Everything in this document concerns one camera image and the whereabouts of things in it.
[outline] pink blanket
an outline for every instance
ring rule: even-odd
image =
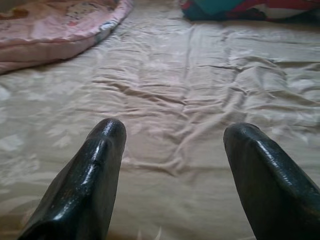
[[[47,0],[0,13],[0,74],[68,59],[106,38],[133,0]]]

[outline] patterned fabric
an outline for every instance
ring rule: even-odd
[[[320,0],[180,0],[190,20],[278,20],[320,8]]]
[[[108,240],[253,240],[223,144],[259,126],[320,186],[320,32],[188,22],[136,0],[108,38],[68,61],[0,76],[0,240],[16,240],[100,120],[126,126]]]
[[[106,38],[133,0],[46,0],[0,13],[0,74],[68,59]]]

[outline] bed sheet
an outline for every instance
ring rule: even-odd
[[[320,185],[320,32],[258,21],[188,22],[136,0],[78,57],[0,76],[0,239],[106,117],[127,143],[109,240],[253,240],[223,146],[259,126]]]

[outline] colorful blanket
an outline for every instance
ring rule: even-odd
[[[132,7],[133,0],[46,0],[0,13],[0,74],[78,55]]]
[[[190,20],[268,20],[290,18],[320,8],[320,0],[181,0]]]

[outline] beige bed sheet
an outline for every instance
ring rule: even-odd
[[[127,143],[109,240],[252,240],[223,147],[259,126],[320,185],[319,28],[197,22],[137,0],[107,40],[0,76],[0,239],[14,240],[101,119]]]

